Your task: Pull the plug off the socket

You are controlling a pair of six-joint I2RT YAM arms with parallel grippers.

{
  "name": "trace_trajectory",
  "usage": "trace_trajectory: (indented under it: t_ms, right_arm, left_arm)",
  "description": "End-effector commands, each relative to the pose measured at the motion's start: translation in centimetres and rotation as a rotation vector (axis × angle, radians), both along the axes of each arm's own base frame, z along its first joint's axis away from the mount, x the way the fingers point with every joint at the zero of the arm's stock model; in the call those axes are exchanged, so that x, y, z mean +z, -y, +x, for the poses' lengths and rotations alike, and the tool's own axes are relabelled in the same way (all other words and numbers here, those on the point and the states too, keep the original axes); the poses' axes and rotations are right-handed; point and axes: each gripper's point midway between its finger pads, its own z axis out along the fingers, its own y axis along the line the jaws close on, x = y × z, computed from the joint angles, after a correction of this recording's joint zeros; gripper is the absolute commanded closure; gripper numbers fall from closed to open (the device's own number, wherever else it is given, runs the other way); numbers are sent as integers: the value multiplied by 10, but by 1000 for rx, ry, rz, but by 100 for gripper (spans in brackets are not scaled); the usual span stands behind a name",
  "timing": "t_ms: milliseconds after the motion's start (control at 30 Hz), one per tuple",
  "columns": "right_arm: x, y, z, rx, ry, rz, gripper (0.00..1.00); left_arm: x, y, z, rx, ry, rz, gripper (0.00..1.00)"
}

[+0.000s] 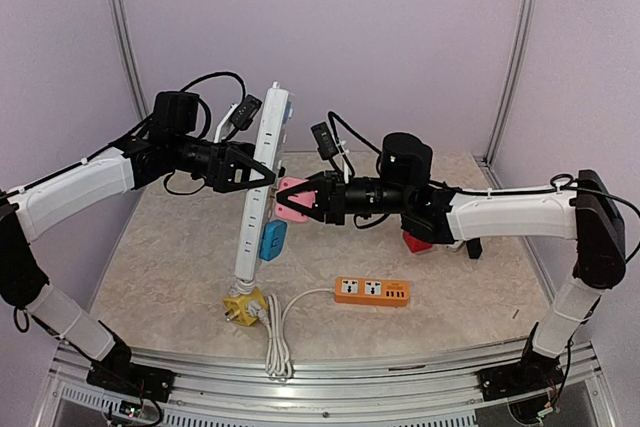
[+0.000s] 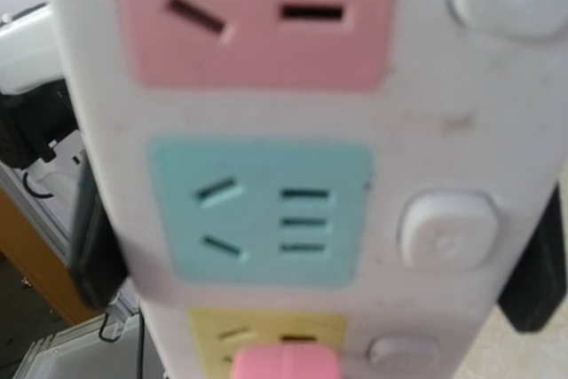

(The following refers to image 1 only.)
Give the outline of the pink plug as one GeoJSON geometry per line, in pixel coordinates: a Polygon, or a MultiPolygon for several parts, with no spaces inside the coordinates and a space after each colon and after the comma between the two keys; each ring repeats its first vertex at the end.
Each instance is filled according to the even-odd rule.
{"type": "MultiPolygon", "coordinates": [[[[276,194],[280,194],[285,190],[306,183],[306,179],[300,179],[295,177],[283,177],[280,180],[278,190],[276,194]]],[[[315,193],[314,192],[302,192],[297,194],[292,194],[287,197],[287,201],[294,205],[303,206],[306,208],[311,208],[315,203],[315,193]]],[[[284,221],[288,222],[296,222],[303,223],[308,221],[308,217],[303,213],[298,212],[295,209],[292,209],[288,205],[282,204],[280,201],[276,201],[274,207],[275,215],[284,221]]]]}

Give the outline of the blue plug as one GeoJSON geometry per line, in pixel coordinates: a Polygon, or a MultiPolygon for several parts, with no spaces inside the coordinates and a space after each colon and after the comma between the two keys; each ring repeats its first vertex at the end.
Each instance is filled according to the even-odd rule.
{"type": "Polygon", "coordinates": [[[287,223],[282,220],[273,220],[265,224],[259,250],[261,260],[269,262],[281,254],[287,228],[287,223]]]}

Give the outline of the red cube socket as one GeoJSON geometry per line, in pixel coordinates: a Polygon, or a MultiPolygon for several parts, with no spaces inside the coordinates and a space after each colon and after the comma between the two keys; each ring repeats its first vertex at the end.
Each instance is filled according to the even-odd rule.
{"type": "Polygon", "coordinates": [[[403,240],[409,249],[409,251],[413,254],[422,253],[430,250],[433,245],[431,243],[422,241],[414,236],[412,236],[409,232],[403,232],[403,240]]]}

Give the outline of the orange power strip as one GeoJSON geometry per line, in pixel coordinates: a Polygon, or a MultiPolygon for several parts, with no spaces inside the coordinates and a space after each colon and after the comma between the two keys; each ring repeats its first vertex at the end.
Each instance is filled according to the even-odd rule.
{"type": "Polygon", "coordinates": [[[342,304],[406,307],[410,301],[410,284],[403,280],[338,277],[334,300],[342,304]]]}

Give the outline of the white plug adapter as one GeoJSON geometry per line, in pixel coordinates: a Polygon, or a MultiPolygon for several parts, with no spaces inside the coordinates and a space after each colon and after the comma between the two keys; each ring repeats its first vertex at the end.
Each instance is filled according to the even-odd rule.
{"type": "Polygon", "coordinates": [[[465,246],[465,244],[466,244],[465,241],[458,241],[458,242],[455,242],[454,244],[447,245],[446,248],[448,250],[450,250],[450,251],[457,252],[461,248],[463,248],[465,246]]]}

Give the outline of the black plug with cable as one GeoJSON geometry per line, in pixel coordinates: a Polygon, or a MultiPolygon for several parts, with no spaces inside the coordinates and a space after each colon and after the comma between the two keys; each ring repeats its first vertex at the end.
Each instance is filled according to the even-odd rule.
{"type": "Polygon", "coordinates": [[[472,260],[478,260],[483,253],[482,242],[479,238],[468,240],[466,243],[468,257],[472,260]]]}

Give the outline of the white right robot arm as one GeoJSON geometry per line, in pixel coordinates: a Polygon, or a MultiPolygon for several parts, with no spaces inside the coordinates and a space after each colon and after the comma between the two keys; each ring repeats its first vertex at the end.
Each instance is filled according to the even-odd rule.
{"type": "Polygon", "coordinates": [[[599,175],[559,174],[548,185],[507,190],[464,190],[431,178],[432,149],[409,133],[384,137],[378,175],[346,179],[316,173],[280,190],[279,204],[308,218],[341,225],[346,216],[397,214],[401,227],[434,245],[475,244],[485,237],[557,237],[577,243],[577,259],[550,310],[533,328],[511,373],[523,391],[546,379],[578,327],[603,293],[617,286],[631,256],[624,220],[599,175]]]}

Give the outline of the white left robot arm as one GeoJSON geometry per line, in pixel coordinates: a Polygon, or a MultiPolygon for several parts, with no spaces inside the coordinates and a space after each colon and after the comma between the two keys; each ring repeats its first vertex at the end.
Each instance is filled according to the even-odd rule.
{"type": "Polygon", "coordinates": [[[210,107],[189,86],[157,94],[153,111],[123,136],[80,161],[1,195],[1,297],[14,309],[20,332],[32,322],[99,365],[121,392],[133,390],[140,371],[126,343],[51,284],[31,244],[50,228],[108,198],[184,172],[218,193],[268,186],[275,174],[254,159],[255,145],[236,142],[261,100],[244,93],[224,119],[230,131],[208,140],[211,123],[195,135],[198,115],[210,107]]]}

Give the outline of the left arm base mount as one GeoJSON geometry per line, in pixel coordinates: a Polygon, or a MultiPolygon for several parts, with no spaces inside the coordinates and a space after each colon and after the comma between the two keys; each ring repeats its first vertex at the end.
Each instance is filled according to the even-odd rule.
{"type": "Polygon", "coordinates": [[[139,364],[132,364],[123,375],[94,366],[87,374],[86,382],[107,391],[165,403],[175,377],[171,370],[139,364]]]}

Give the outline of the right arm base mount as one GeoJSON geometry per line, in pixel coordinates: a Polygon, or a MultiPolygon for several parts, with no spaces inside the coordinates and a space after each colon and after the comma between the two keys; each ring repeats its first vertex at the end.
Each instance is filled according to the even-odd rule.
{"type": "Polygon", "coordinates": [[[477,372],[484,401],[514,397],[529,392],[558,387],[564,373],[558,364],[550,367],[515,362],[489,367],[477,372]]]}

